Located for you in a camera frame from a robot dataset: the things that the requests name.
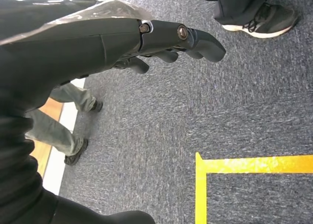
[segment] yellow floor marking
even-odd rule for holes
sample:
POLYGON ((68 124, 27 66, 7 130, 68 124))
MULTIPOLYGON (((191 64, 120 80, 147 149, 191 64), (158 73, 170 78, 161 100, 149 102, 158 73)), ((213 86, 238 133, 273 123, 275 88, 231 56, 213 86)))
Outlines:
POLYGON ((238 159, 202 159, 195 154, 195 224, 207 224, 207 174, 240 173, 313 173, 313 155, 257 157, 238 159))

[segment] screw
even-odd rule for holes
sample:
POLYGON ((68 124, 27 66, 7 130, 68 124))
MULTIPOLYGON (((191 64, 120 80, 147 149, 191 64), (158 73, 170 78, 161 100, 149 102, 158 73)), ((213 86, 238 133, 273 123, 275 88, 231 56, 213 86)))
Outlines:
POLYGON ((139 26, 139 30, 141 33, 147 33, 147 32, 150 31, 150 27, 146 23, 143 23, 143 24, 139 26))
POLYGON ((185 25, 180 25, 177 29, 179 38, 186 40, 188 37, 188 30, 185 25))

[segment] person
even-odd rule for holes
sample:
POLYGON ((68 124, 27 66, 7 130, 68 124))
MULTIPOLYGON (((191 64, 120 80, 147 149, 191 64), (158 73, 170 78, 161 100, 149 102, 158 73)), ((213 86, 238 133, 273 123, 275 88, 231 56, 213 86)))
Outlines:
POLYGON ((282 5, 266 0, 217 1, 214 18, 229 31, 244 31, 256 38, 277 37, 293 28, 298 14, 282 5))
MULTIPOLYGON (((81 89, 72 83, 54 89, 50 98, 60 103, 74 102, 80 112, 100 112, 103 102, 92 96, 91 91, 81 89)), ((87 138, 72 134, 69 130, 38 109, 26 113, 34 121, 34 127, 27 132, 29 139, 35 139, 55 147, 66 154, 64 162, 75 165, 88 145, 87 138)))

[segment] foot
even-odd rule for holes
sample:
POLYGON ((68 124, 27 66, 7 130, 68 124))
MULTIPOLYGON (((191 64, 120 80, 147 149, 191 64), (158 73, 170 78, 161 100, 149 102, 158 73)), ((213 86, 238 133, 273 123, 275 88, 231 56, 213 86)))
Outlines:
POLYGON ((81 148, 76 154, 73 155, 73 156, 66 156, 66 158, 64 159, 64 163, 67 164, 67 165, 70 165, 70 166, 73 166, 75 165, 79 158, 81 157, 81 155, 84 152, 88 144, 88 140, 84 138, 84 142, 83 145, 81 146, 81 148))
POLYGON ((229 31, 244 31, 257 38, 280 36, 293 28, 297 21, 296 11, 281 5, 263 3, 254 19, 245 25, 222 25, 229 31))
POLYGON ((94 106, 90 110, 91 112, 100 112, 103 108, 103 103, 101 101, 96 100, 94 106))

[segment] clear plastic sheet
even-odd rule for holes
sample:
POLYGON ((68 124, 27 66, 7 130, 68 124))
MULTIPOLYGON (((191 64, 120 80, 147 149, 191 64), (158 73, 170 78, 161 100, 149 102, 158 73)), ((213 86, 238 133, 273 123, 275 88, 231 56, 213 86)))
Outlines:
POLYGON ((27 37, 33 36, 44 30, 48 30, 59 24, 106 19, 106 18, 131 18, 139 20, 152 20, 154 19, 149 12, 128 2, 121 0, 97 0, 98 4, 91 6, 84 10, 78 11, 73 14, 64 16, 54 21, 43 24, 41 27, 30 32, 17 34, 7 39, 1 40, 0 45, 17 42, 27 37))

